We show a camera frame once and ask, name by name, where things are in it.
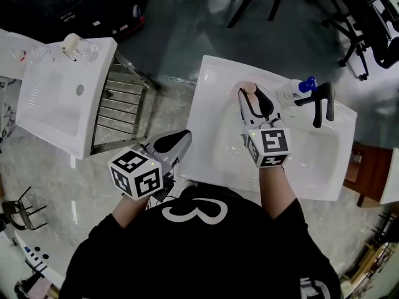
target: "floor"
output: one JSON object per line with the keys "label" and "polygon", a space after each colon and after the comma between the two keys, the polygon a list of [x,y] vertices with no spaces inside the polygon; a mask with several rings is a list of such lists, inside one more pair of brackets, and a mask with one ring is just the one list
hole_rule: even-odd
{"label": "floor", "polygon": [[[394,147],[398,144],[398,77],[394,68],[372,65],[371,76],[363,73],[356,56],[346,68],[337,61],[348,47],[347,40],[320,22],[329,14],[329,4],[283,0],[274,22],[267,16],[273,0],[254,0],[233,29],[227,23],[242,0],[149,0],[142,31],[120,43],[120,50],[139,69],[163,86],[146,112],[142,133],[185,127],[195,91],[195,81],[204,54],[253,65],[289,78],[315,75],[331,81],[337,100],[358,113],[355,139],[365,144]],[[75,249],[91,228],[120,199],[113,188],[107,161],[113,152],[77,161],[32,135],[4,141],[0,173],[6,194],[17,199],[32,186],[26,203],[47,205],[33,218],[42,230]],[[178,195],[178,188],[173,194]],[[259,195],[246,198],[259,203]],[[309,232],[338,273],[348,269],[363,242],[371,236],[381,207],[360,209],[358,194],[343,188],[336,202],[301,200]]]}

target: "forearm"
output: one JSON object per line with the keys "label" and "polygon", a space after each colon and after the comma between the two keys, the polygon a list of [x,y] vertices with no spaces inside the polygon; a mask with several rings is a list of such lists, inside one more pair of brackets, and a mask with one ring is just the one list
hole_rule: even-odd
{"label": "forearm", "polygon": [[295,200],[282,167],[259,168],[262,208],[275,219]]}
{"label": "forearm", "polygon": [[125,228],[134,218],[145,210],[148,200],[149,197],[145,197],[138,201],[134,201],[128,196],[123,196],[112,212],[113,218],[115,218],[120,227]]}

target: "plastic bottle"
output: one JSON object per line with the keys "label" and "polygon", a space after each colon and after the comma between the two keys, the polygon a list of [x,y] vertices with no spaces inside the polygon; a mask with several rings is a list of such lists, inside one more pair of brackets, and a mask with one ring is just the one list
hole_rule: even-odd
{"label": "plastic bottle", "polygon": [[293,105],[296,100],[310,97],[312,95],[311,91],[316,89],[316,79],[314,77],[309,77],[306,81],[289,80],[276,90],[276,95],[281,105]]}

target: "concrete floor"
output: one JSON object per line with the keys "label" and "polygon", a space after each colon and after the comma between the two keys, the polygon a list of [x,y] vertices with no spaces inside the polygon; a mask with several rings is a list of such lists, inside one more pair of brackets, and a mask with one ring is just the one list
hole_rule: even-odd
{"label": "concrete floor", "polygon": [[359,57],[353,55],[346,68],[337,63],[349,47],[347,38],[320,24],[334,12],[330,1],[282,0],[275,20],[269,22],[273,1],[252,0],[235,27],[227,29],[242,0],[149,0],[145,27],[121,41],[119,48],[139,69],[156,77],[196,80],[204,55],[288,78],[314,75],[320,82],[332,82],[336,100],[358,113],[356,140],[398,146],[399,72],[395,67],[380,68],[368,50],[370,77],[357,80],[363,73]]}

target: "wooden cabinet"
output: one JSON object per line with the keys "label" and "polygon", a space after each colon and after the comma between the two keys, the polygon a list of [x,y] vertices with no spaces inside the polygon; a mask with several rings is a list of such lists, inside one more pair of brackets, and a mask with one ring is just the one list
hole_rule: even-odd
{"label": "wooden cabinet", "polygon": [[392,149],[354,143],[344,186],[380,202],[390,172]]}

